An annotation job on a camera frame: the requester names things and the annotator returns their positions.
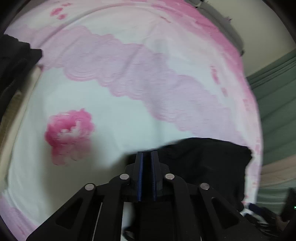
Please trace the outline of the green curtain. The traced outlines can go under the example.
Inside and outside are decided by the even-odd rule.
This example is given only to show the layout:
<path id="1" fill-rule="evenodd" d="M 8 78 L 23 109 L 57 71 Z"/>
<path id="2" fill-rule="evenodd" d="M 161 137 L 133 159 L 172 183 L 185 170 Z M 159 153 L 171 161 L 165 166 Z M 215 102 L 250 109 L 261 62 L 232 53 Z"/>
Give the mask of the green curtain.
<path id="1" fill-rule="evenodd" d="M 263 168 L 283 169 L 295 157 L 295 51 L 247 77 L 256 97 L 263 131 Z M 295 188 L 295 174 L 261 175 L 257 205 L 280 213 L 287 191 Z"/>

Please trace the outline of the beige sheer curtain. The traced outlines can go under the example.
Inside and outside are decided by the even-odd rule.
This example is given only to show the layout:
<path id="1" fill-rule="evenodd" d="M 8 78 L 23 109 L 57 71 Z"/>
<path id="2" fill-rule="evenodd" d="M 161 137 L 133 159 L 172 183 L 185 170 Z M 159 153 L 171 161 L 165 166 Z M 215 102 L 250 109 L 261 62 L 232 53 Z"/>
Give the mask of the beige sheer curtain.
<path id="1" fill-rule="evenodd" d="M 264 165 L 261 169 L 260 187 L 281 184 L 295 179 L 294 156 Z"/>

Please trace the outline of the folded black garment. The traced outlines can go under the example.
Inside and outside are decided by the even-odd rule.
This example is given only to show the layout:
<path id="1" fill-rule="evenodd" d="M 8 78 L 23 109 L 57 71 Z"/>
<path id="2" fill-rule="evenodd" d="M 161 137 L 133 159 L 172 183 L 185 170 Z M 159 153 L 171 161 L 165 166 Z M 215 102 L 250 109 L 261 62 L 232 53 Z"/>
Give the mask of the folded black garment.
<path id="1" fill-rule="evenodd" d="M 3 35 L 1 37 L 1 116 L 24 78 L 42 58 L 42 50 L 32 49 L 29 43 Z"/>

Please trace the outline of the folded beige garment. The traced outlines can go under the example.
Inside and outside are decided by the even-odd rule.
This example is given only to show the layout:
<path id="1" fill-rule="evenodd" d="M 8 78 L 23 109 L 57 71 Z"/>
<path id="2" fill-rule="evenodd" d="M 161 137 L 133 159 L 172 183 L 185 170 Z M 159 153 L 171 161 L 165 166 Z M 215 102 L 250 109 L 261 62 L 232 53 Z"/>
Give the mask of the folded beige garment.
<path id="1" fill-rule="evenodd" d="M 1 191 L 6 189 L 12 149 L 29 99 L 41 73 L 42 70 L 39 66 L 30 71 L 8 104 L 1 120 Z"/>

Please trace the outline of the pink floral duvet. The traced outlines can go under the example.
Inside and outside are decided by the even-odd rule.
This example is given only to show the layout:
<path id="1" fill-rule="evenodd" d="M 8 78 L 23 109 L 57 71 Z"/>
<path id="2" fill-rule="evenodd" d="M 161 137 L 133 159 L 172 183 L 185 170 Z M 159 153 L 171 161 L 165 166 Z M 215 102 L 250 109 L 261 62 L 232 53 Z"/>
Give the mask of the pink floral duvet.
<path id="1" fill-rule="evenodd" d="M 127 154 L 190 137 L 247 146 L 246 202 L 262 162 L 257 103 L 238 50 L 184 1 L 46 1 L 6 30 L 42 73 L 9 155 L 1 217 L 25 240 Z"/>

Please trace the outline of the black pants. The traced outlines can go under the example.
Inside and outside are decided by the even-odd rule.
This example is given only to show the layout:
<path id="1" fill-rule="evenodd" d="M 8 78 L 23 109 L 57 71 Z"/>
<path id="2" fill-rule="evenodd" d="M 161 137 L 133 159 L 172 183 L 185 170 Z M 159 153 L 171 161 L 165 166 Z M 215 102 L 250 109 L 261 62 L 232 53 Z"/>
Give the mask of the black pants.
<path id="1" fill-rule="evenodd" d="M 186 138 L 143 153 L 143 220 L 138 240 L 151 237 L 152 166 L 151 153 L 182 178 L 192 204 L 192 240 L 263 240 L 264 236 L 241 215 L 245 189 L 245 169 L 251 150 L 212 138 Z M 126 159 L 135 162 L 137 153 Z M 125 228 L 126 240 L 133 238 L 132 226 Z"/>

